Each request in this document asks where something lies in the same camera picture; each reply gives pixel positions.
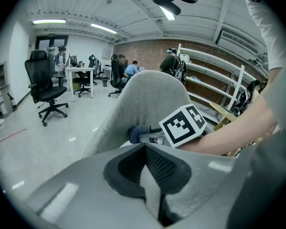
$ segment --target air vent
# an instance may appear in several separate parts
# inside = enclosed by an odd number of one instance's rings
[[[242,45],[243,47],[247,48],[248,50],[250,50],[251,52],[253,52],[254,54],[258,55],[259,51],[252,45],[250,45],[249,43],[247,43],[246,41],[244,41],[243,39],[240,39],[237,36],[234,36],[230,33],[227,33],[225,31],[222,31],[221,34],[222,37],[225,37],[226,39],[229,39],[231,41],[236,42],[237,44]]]

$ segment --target gray floor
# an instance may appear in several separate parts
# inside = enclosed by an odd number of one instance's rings
[[[69,164],[80,159],[82,153],[103,119],[114,107],[117,95],[111,86],[103,87],[102,82],[94,86],[94,98],[89,93],[82,97],[75,95],[71,101],[66,92],[57,103],[69,103],[69,108],[60,108],[68,117],[52,112],[48,126],[44,127],[37,112],[40,104],[34,104],[28,96],[0,127],[0,141],[16,132],[24,130],[0,142],[0,181],[2,190],[24,200],[40,184],[54,176]],[[24,185],[12,189],[15,184]]]

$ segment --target blue shirt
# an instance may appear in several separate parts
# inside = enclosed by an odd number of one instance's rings
[[[133,74],[138,72],[138,68],[134,64],[130,64],[130,65],[127,66],[125,72],[126,72],[126,74],[133,75]]]

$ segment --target chair backrest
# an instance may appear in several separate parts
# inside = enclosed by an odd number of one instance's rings
[[[119,83],[121,81],[120,72],[119,72],[119,60],[113,59],[111,61],[111,69],[112,69],[112,79],[110,84],[114,88],[118,88]]]
[[[31,57],[25,63],[31,84],[37,84],[31,94],[42,93],[53,87],[51,79],[51,60],[45,51],[32,51]]]

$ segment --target ceiling light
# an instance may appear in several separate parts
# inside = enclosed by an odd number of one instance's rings
[[[65,23],[66,20],[35,20],[33,24],[44,24],[44,23]]]
[[[99,29],[102,29],[102,30],[105,30],[105,31],[109,31],[109,32],[111,32],[111,33],[113,33],[113,34],[116,34],[116,33],[117,33],[116,31],[110,30],[110,29],[108,29],[108,28],[106,28],[106,27],[103,27],[103,26],[100,26],[100,25],[91,24],[91,26],[96,27],[96,28],[99,28]]]
[[[165,16],[167,17],[167,19],[169,21],[175,21],[176,20],[175,16],[169,10],[162,8],[161,6],[160,6],[160,8],[162,9],[162,11],[164,12]]]

